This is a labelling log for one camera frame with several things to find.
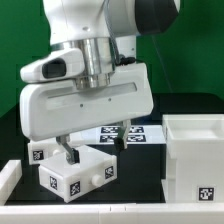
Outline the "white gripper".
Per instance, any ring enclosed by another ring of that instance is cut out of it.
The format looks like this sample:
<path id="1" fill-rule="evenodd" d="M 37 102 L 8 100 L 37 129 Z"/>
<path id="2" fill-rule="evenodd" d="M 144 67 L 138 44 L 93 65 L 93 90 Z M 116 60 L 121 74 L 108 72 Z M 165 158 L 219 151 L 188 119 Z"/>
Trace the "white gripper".
<path id="1" fill-rule="evenodd" d="M 79 91 L 74 81 L 65 80 L 29 84 L 20 95 L 23 134 L 33 141 L 56 137 L 66 150 L 70 165 L 79 163 L 80 156 L 68 144 L 68 134 L 120 122 L 114 145 L 117 150 L 124 150 L 130 119 L 146 116 L 152 109 L 152 93 L 143 63 L 119 67 L 104 88 Z"/>

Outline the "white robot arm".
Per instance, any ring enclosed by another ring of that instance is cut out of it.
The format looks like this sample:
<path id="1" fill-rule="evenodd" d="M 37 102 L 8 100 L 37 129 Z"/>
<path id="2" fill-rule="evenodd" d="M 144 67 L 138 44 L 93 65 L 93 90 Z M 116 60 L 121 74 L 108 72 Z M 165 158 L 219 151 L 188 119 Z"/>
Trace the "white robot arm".
<path id="1" fill-rule="evenodd" d="M 54 137 L 66 159 L 80 161 L 68 145 L 73 132 L 119 122 L 115 146 L 127 147 L 133 118 L 148 115 L 153 99 L 147 67 L 121 54 L 116 39 L 166 31 L 180 0 L 42 0 L 51 53 L 24 66 L 20 95 L 23 134 Z"/>

